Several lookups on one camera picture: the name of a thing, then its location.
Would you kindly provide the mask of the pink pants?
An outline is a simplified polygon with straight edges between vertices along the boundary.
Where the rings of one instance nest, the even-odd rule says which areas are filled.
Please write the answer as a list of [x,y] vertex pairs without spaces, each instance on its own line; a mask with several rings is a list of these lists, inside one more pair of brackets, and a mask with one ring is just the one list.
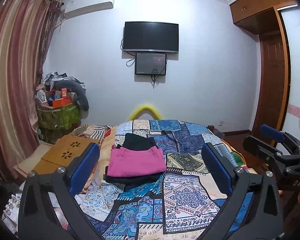
[[165,171],[161,148],[153,146],[148,150],[134,151],[121,147],[111,150],[107,175],[116,178],[139,177]]

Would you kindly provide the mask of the orange green blanket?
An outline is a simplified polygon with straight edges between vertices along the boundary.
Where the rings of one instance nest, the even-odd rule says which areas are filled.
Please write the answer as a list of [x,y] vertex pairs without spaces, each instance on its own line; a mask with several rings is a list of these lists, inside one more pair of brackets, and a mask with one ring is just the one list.
[[235,148],[233,148],[229,143],[227,143],[225,140],[221,140],[227,147],[227,149],[231,152],[232,156],[234,157],[236,163],[238,163],[239,166],[244,168],[247,172],[251,174],[257,174],[257,172],[253,168],[247,167],[247,163],[245,162],[245,158],[241,153],[236,151]]

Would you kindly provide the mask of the wooden lap desk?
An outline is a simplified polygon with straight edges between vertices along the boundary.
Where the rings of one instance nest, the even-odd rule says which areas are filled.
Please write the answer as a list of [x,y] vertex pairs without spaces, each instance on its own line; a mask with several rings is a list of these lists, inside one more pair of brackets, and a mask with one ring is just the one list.
[[99,144],[96,139],[65,135],[41,157],[33,168],[39,175],[51,174],[60,166],[68,167],[75,157],[79,157],[91,143]]

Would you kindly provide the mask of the blue patchwork bedspread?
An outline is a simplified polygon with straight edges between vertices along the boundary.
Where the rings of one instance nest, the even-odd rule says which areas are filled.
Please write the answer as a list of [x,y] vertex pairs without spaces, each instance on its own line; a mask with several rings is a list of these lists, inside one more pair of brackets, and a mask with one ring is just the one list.
[[[139,186],[104,180],[110,153],[127,133],[153,137],[166,163],[157,181]],[[99,141],[100,158],[76,196],[89,222],[105,239],[197,239],[221,210],[221,193],[201,155],[209,142],[235,166],[231,152],[205,126],[178,120],[133,120],[115,127],[83,125],[73,136]]]

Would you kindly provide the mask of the brown wooden door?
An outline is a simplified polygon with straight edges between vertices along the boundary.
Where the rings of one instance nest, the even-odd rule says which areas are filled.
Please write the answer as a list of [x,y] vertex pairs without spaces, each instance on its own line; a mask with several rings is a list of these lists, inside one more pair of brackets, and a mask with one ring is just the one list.
[[271,139],[260,132],[260,126],[276,128],[279,122],[285,80],[283,43],[279,32],[261,35],[260,42],[261,85],[252,135],[271,144]]

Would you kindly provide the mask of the green storage bag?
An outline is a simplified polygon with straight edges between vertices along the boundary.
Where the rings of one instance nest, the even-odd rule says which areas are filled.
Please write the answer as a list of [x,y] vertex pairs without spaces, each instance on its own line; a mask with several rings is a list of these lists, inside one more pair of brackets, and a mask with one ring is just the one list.
[[81,121],[81,112],[75,103],[55,109],[37,109],[39,126],[45,129],[70,129]]

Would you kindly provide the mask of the orange box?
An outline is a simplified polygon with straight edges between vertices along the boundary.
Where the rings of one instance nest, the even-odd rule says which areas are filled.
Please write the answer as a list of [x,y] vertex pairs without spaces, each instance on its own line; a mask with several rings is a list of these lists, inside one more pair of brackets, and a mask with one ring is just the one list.
[[72,103],[71,98],[60,98],[60,99],[52,101],[52,107],[53,108],[60,108],[60,107],[67,106],[71,103]]

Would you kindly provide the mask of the dark folded garment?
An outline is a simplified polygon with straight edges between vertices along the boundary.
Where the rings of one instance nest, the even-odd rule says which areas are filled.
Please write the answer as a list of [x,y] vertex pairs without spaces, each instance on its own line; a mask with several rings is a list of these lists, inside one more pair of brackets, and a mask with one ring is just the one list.
[[164,172],[163,150],[154,138],[127,133],[123,144],[111,150],[104,180],[112,184],[139,186],[157,181]]

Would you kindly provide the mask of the white wardrobe sliding door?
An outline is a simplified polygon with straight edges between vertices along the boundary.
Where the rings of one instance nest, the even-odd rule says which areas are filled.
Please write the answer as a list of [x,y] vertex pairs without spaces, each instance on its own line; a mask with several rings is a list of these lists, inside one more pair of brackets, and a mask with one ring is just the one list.
[[300,7],[291,5],[279,10],[289,45],[290,87],[283,132],[300,140]]

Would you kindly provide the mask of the wooden overhead cabinet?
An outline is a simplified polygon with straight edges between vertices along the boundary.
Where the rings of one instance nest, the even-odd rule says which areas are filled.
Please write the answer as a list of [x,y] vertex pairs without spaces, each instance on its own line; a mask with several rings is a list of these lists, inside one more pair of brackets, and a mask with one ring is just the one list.
[[279,30],[275,9],[295,4],[296,0],[237,0],[230,9],[234,25],[259,35]]

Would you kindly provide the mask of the yellow foam headboard tube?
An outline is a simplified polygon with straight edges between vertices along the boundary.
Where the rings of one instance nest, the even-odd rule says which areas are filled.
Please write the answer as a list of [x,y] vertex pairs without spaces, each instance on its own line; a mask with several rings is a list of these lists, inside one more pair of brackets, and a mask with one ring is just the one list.
[[150,104],[143,104],[138,106],[132,114],[129,116],[128,121],[138,119],[140,116],[143,114],[149,114],[154,120],[162,120],[163,117],[159,113],[159,111],[152,105]]

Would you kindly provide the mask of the striped red curtain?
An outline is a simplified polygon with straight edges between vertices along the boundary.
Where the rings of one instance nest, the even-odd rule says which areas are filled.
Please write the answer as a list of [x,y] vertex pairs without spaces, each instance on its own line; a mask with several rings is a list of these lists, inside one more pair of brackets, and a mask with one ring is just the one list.
[[36,89],[61,14],[62,0],[0,3],[0,175],[15,179],[15,165],[39,144]]

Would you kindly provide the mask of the white air conditioner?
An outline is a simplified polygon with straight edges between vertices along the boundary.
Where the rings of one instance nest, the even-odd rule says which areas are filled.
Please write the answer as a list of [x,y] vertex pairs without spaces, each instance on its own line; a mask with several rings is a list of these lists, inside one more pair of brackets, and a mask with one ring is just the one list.
[[68,0],[65,4],[64,18],[70,19],[84,14],[113,9],[115,0]]

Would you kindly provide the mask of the white wall socket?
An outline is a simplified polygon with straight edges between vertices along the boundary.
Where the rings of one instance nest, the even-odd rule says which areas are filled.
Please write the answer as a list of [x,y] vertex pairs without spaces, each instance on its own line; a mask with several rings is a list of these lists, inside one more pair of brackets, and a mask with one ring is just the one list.
[[220,121],[219,124],[218,124],[218,126],[222,127],[223,124],[224,124],[224,121]]

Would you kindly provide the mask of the wall mounted black television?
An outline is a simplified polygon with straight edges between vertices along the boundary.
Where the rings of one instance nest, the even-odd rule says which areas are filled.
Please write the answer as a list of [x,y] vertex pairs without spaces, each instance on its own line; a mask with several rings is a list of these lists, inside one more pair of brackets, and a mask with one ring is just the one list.
[[179,25],[164,22],[126,22],[122,49],[177,54],[179,53]]

